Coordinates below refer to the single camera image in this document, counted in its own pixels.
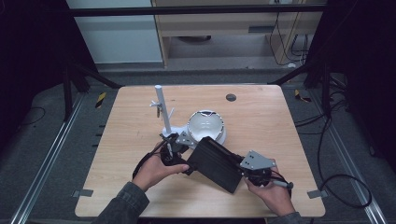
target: white bowl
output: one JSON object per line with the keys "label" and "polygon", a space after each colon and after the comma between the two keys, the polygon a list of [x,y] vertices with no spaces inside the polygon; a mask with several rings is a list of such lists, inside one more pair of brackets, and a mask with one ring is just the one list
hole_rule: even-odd
{"label": "white bowl", "polygon": [[200,110],[190,117],[187,129],[190,137],[196,143],[207,136],[218,141],[224,134],[224,122],[218,113],[211,110]]}

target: white cabinet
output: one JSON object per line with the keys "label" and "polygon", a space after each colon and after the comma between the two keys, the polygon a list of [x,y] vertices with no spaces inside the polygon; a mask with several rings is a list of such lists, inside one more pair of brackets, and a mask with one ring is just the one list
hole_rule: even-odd
{"label": "white cabinet", "polygon": [[[151,7],[149,0],[67,0],[70,8]],[[153,16],[76,17],[97,65],[162,63]]]}

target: white pole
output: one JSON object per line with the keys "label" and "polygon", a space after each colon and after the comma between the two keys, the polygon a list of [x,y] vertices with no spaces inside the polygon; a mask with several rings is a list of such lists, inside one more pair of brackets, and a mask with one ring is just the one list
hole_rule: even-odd
{"label": "white pole", "polygon": [[172,133],[171,124],[169,122],[168,111],[166,110],[165,99],[163,98],[163,87],[161,85],[155,86],[155,91],[157,92],[158,100],[160,101],[162,113],[163,113],[163,123],[165,124],[165,131],[167,134]]}

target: black cable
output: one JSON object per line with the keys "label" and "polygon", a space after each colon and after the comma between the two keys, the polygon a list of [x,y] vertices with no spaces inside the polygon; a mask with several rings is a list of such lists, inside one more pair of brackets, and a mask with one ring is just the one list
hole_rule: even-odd
{"label": "black cable", "polygon": [[[282,35],[280,34],[279,22],[278,21],[279,21],[279,12],[276,13],[276,20],[275,20],[275,24],[274,24],[274,29],[273,29],[273,32],[270,34],[270,49],[271,49],[271,51],[272,51],[272,53],[274,55],[275,62],[276,62],[277,65],[287,65],[289,63],[298,62],[298,60],[294,60],[294,59],[289,58],[288,53],[286,52],[285,44],[283,43]],[[277,59],[276,59],[274,49],[272,48],[272,36],[273,36],[273,33],[274,33],[274,31],[276,29],[277,29],[277,32],[279,34],[280,43],[282,44],[283,53],[285,54],[286,58],[288,58],[290,60],[288,63],[279,63],[277,61]]]}
{"label": "black cable", "polygon": [[[331,111],[332,111],[332,112],[333,112],[333,111],[337,111],[339,108],[341,108],[342,106],[345,105],[344,102],[345,102],[345,100],[340,100],[340,101],[337,102],[336,104],[332,105]],[[311,120],[311,121],[309,121],[309,122],[307,122],[307,123],[303,123],[303,124],[300,124],[300,125],[296,125],[295,127],[302,127],[302,126],[305,126],[305,125],[307,125],[307,124],[313,123],[313,122],[317,121],[318,119],[323,118],[324,116],[325,116],[324,114],[316,115],[316,116],[314,116],[314,117],[309,118],[309,119],[315,118],[315,120]],[[322,133],[323,133],[323,131],[320,132],[320,133],[297,133],[297,134],[306,134],[306,135],[311,134],[311,135],[316,135],[316,134],[322,134]]]}
{"label": "black cable", "polygon": [[294,38],[293,38],[293,41],[291,42],[290,51],[291,51],[291,54],[294,55],[294,56],[301,56],[301,55],[298,55],[298,54],[294,53],[294,51],[299,51],[299,50],[294,50],[294,44],[296,43],[297,36],[298,35],[295,35]]}
{"label": "black cable", "polygon": [[304,40],[304,51],[303,51],[303,64],[305,63],[306,57],[308,56],[308,35],[305,35]]}
{"label": "black cable", "polygon": [[[322,173],[321,165],[320,165],[320,151],[321,151],[321,145],[322,145],[322,142],[323,142],[323,136],[324,136],[326,127],[327,127],[328,125],[330,125],[329,122],[330,122],[331,120],[332,120],[331,117],[329,117],[329,118],[326,119],[325,125],[324,125],[324,127],[323,127],[322,135],[320,136],[320,139],[319,139],[318,154],[317,154],[317,163],[318,163],[318,173],[319,173],[320,179],[321,179],[322,182],[323,182],[323,183],[320,185],[319,190],[322,191],[322,190],[326,187],[326,189],[327,189],[336,199],[338,199],[341,203],[343,203],[343,204],[345,204],[345,205],[347,205],[347,206],[353,207],[353,208],[365,208],[365,207],[367,207],[367,206],[371,203],[371,201],[372,201],[372,199],[373,199],[373,196],[372,196],[371,191],[370,191],[369,188],[367,187],[367,185],[364,184],[361,180],[359,180],[359,179],[356,178],[355,176],[352,176],[352,175],[345,175],[345,174],[331,175],[331,176],[328,177],[327,179],[324,179],[324,177],[323,177],[323,173]],[[361,185],[363,185],[363,186],[367,189],[367,192],[369,193],[369,199],[367,200],[367,203],[365,203],[365,204],[354,204],[354,203],[349,203],[349,202],[345,201],[344,199],[342,199],[342,198],[341,198],[340,196],[338,196],[337,194],[335,194],[334,191],[333,191],[332,189],[330,189],[329,187],[326,186],[326,184],[327,184],[330,180],[335,179],[336,177],[351,178],[351,179],[354,179],[354,180],[358,181]]]}
{"label": "black cable", "polygon": [[[309,123],[313,123],[313,122],[315,122],[315,121],[321,119],[321,118],[324,117],[324,116],[325,116],[325,114],[321,114],[319,118],[317,118],[317,119],[315,119],[315,120],[313,120],[312,122],[309,122]],[[329,128],[329,126],[326,127],[326,125],[325,125],[323,128],[324,128],[324,129],[322,129],[322,131],[321,131],[320,133],[298,133],[298,134],[323,134],[323,133]]]}
{"label": "black cable", "polygon": [[340,87],[337,84],[333,84],[333,83],[330,83],[330,88],[332,88],[332,90],[339,90],[339,91],[345,91],[346,90],[346,88]]}
{"label": "black cable", "polygon": [[31,121],[31,122],[22,123],[21,125],[34,124],[34,123],[38,122],[39,120],[43,119],[44,116],[46,116],[46,109],[44,109],[43,107],[41,107],[41,106],[33,106],[33,107],[30,108],[30,110],[32,110],[32,109],[41,109],[43,111],[43,114],[41,115],[40,118],[38,118],[38,119],[36,119],[34,121]]}
{"label": "black cable", "polygon": [[140,162],[136,165],[136,167],[134,168],[134,172],[132,173],[132,179],[134,179],[134,177],[137,175],[137,173],[139,172],[140,168],[142,167],[142,165],[154,154],[158,153],[156,152],[160,147],[163,147],[164,144],[166,143],[166,140],[163,139],[163,141],[157,145],[154,149],[152,149],[148,154],[146,154],[142,160],[140,160]]}
{"label": "black cable", "polygon": [[280,174],[279,172],[274,171],[274,170],[271,170],[271,172],[279,175],[282,179],[285,179],[285,177],[282,174]]}
{"label": "black cable", "polygon": [[[344,103],[344,102],[345,102],[345,100],[340,100],[340,101],[337,102],[336,104],[332,105],[331,110],[332,110],[332,111],[338,110],[339,108],[337,108],[337,106],[339,106],[339,105],[342,106],[342,103]],[[315,115],[315,116],[313,116],[313,117],[311,117],[311,118],[308,118],[308,119],[303,119],[303,120],[295,121],[294,124],[296,124],[296,125],[295,125],[296,128],[298,128],[298,127],[303,127],[303,126],[305,126],[305,125],[311,124],[311,123],[313,123],[313,122],[319,120],[320,118],[323,118],[324,116],[325,116],[325,114]]]}
{"label": "black cable", "polygon": [[346,84],[342,83],[340,80],[338,80],[337,78],[333,77],[332,75],[330,75],[330,80],[334,83],[334,85],[336,85],[339,89],[345,90],[346,89]]}

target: person's left hand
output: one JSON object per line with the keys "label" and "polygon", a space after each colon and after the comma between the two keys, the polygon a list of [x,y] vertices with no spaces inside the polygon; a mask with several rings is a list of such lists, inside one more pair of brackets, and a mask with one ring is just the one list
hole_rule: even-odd
{"label": "person's left hand", "polygon": [[139,188],[146,192],[149,188],[158,184],[167,176],[184,172],[189,168],[190,167],[187,164],[165,166],[161,161],[161,155],[154,154],[145,163],[143,163],[139,172],[132,180],[132,183],[136,184]]}

